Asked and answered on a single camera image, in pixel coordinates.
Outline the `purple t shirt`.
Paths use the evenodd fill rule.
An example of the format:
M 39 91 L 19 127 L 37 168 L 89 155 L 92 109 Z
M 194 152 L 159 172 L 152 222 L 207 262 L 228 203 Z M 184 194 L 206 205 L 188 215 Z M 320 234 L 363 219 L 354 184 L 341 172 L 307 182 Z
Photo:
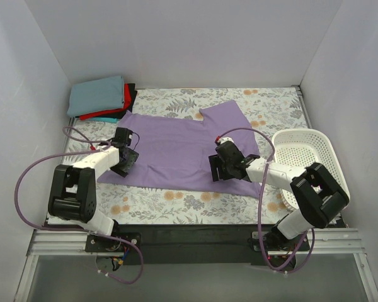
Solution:
M 98 182 L 257 198 L 258 183 L 237 179 L 214 182 L 209 164 L 209 156 L 215 153 L 215 139 L 224 132 L 243 154 L 258 154 L 250 122 L 235 101 L 200 112 L 201 121 L 127 113 L 118 126 L 138 133 L 132 144 L 139 157 L 127 177 L 108 171 Z

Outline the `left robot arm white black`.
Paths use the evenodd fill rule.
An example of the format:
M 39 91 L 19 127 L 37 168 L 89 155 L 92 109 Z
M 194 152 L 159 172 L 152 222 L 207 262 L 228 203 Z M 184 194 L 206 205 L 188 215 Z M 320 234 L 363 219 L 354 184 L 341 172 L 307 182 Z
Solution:
M 139 154 L 130 148 L 135 132 L 117 128 L 113 138 L 98 145 L 95 153 L 73 163 L 58 165 L 50 190 L 49 214 L 71 221 L 100 236 L 100 244 L 109 252 L 122 243 L 115 232 L 118 223 L 97 208 L 96 181 L 106 172 L 127 177 Z

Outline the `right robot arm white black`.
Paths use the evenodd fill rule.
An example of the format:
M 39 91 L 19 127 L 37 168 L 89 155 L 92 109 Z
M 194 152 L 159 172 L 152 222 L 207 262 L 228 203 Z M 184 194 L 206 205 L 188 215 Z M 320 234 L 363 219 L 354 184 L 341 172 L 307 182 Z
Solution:
M 245 157 L 229 137 L 216 140 L 209 157 L 213 181 L 238 179 L 265 183 L 292 193 L 298 208 L 262 235 L 262 246 L 287 250 L 295 238 L 311 228 L 326 228 L 349 204 L 348 193 L 329 170 L 314 162 L 308 167 L 269 163 L 258 155 Z

